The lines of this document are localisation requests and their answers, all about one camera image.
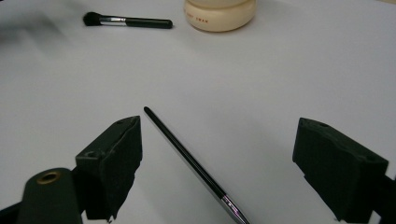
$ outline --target white table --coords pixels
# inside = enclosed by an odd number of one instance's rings
[[[75,167],[111,123],[140,115],[144,158],[116,223],[232,223],[145,105],[252,223],[337,223],[291,161],[300,117],[370,148],[396,175],[396,5],[259,0],[247,26],[212,34],[187,24],[182,3],[0,3],[0,209],[29,177]],[[88,11],[175,27],[85,27]]]

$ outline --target makeup brush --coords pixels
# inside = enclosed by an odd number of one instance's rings
[[[160,29],[171,29],[173,27],[172,21],[169,20],[105,16],[96,12],[88,12],[83,20],[86,26],[126,25]]]

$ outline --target silver ferrule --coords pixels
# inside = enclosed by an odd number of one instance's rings
[[[227,208],[228,212],[231,213],[233,219],[239,224],[249,224],[248,219],[244,216],[242,211],[236,206],[236,204],[230,199],[228,195],[225,195],[221,201]]]
[[[99,22],[102,25],[126,25],[125,18],[120,17],[101,17]]]

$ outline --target cosmetic jar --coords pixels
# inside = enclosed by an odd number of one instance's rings
[[[256,13],[256,0],[185,0],[187,21],[200,30],[225,32],[248,23]]]

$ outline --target brush bristles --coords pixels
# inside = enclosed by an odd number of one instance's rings
[[[100,23],[101,16],[101,14],[98,14],[96,12],[88,12],[82,19],[84,20],[84,24],[86,26],[98,26],[102,25]]]

